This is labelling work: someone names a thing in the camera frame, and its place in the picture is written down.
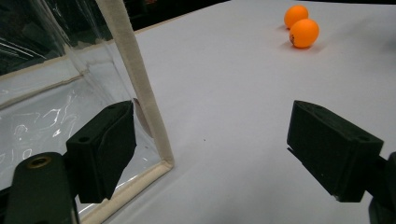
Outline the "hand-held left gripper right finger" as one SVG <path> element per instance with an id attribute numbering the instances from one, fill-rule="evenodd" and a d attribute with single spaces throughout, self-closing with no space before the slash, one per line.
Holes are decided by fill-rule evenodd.
<path id="1" fill-rule="evenodd" d="M 293 103 L 289 151 L 337 201 L 358 203 L 384 142 L 329 109 Z"/>

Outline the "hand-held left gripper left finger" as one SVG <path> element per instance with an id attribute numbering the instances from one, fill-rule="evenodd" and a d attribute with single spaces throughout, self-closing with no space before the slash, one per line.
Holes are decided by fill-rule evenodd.
<path id="1" fill-rule="evenodd" d="M 134 105 L 109 105 L 66 141 L 82 203 L 110 199 L 136 148 Z"/>

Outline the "clear plastic container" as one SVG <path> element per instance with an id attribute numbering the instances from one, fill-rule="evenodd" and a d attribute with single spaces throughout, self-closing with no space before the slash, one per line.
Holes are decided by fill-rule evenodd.
<path id="1" fill-rule="evenodd" d="M 66 141 L 134 105 L 134 156 L 82 203 Z M 123 0 L 0 0 L 0 224 L 103 224 L 174 165 Z"/>

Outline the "orange ping-pong ball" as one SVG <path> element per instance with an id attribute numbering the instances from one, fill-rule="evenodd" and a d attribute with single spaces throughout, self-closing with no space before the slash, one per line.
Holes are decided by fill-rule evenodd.
<path id="1" fill-rule="evenodd" d="M 310 47 L 315 43 L 318 35 L 319 26 L 310 19 L 297 21 L 290 28 L 290 42 L 299 49 Z"/>
<path id="2" fill-rule="evenodd" d="M 284 15 L 284 23 L 288 29 L 292 27 L 292 25 L 300 20 L 307 19 L 309 17 L 309 11 L 305 6 L 296 5 L 290 7 Z"/>

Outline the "white table sheet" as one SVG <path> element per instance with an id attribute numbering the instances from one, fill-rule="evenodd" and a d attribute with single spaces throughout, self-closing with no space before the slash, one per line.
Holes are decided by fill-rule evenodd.
<path id="1" fill-rule="evenodd" d="M 134 35 L 173 168 L 108 224 L 369 224 L 289 152 L 293 103 L 323 106 L 396 150 L 396 6 L 310 2 L 297 49 L 292 0 L 229 0 Z"/>

